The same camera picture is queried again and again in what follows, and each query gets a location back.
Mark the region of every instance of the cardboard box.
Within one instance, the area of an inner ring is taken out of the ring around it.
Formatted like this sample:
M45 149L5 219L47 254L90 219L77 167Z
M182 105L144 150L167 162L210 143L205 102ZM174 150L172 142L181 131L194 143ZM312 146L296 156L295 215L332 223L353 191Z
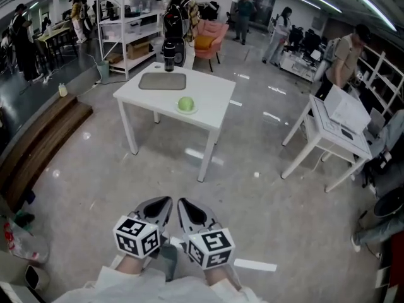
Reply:
M128 59L137 59L147 54L149 54L149 41L136 45L128 45Z
M111 53L106 58L106 60L109 62L109 64L119 63L123 59L124 59L124 56L122 54L116 54L116 53Z

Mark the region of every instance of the white desk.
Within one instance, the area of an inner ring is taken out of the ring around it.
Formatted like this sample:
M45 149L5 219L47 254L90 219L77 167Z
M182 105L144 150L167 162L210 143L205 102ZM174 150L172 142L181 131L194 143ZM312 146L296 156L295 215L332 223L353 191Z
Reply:
M139 82L144 73L163 73L164 64L154 62L128 81L114 97L118 99L119 110L124 124L126 137L132 154L138 153L133 129L129 123L125 109L126 104L137 105L154 112L155 123L160 122L160 114L194 124L209 130L208 143L199 172L198 181L203 182L208 164L211 160L214 145L217 143L222 129L230 98L233 94L235 82L218 78L213 75L191 71L190 69L175 67L173 73L184 73L187 77L185 90L141 90ZM194 114L181 114L176 110L181 97L193 98L198 111Z
M282 54L280 68L310 82L313 82L314 75L316 74L316 69L311 66L311 63L296 57L291 52L284 52Z
M313 112L313 117L308 114L310 110ZM322 158L324 162L330 155L334 154L353 164L339 179L332 183L332 185L326 187L325 191L327 193L355 172L366 160L372 159L371 151L364 134L351 133L352 140L346 137L342 133L340 125L331 121L328 117L324 102L313 95L310 95L309 103L283 141L283 146L287 145L303 121L306 125L307 145L298 154L293 163L281 174L283 179L286 179L290 173L293 172L314 147L319 147L328 152ZM353 154L359 157L357 161L355 161Z

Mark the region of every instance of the white plate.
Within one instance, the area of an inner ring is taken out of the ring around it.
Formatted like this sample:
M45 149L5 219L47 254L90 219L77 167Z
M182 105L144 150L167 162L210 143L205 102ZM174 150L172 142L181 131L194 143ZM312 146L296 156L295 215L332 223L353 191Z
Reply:
M180 114L194 114L195 112L198 111L198 107L196 104L194 104L194 109L191 111L183 111L180 108L178 108L178 104L175 105L175 109L180 113Z

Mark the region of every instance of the black and white marker cube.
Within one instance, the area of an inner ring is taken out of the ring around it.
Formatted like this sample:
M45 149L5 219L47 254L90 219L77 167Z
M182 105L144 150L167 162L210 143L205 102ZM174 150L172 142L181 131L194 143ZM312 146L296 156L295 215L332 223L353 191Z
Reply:
M140 259L160 247L157 225L125 216L114 227L114 237L118 250Z
M220 229L202 234L184 235L187 254L203 270L227 264L235 249L228 229Z

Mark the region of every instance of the pink armchair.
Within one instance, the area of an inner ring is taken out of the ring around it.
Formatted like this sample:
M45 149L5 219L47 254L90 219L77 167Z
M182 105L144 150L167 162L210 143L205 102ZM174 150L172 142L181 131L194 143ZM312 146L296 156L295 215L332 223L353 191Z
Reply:
M223 39L226 35L229 25L209 20L201 20L198 23L198 35L214 37L215 40L211 43L209 49L197 49L195 46L196 57L209 60L210 70L213 72L210 60L212 57L217 57L217 62L220 64L219 55L217 54L222 47Z

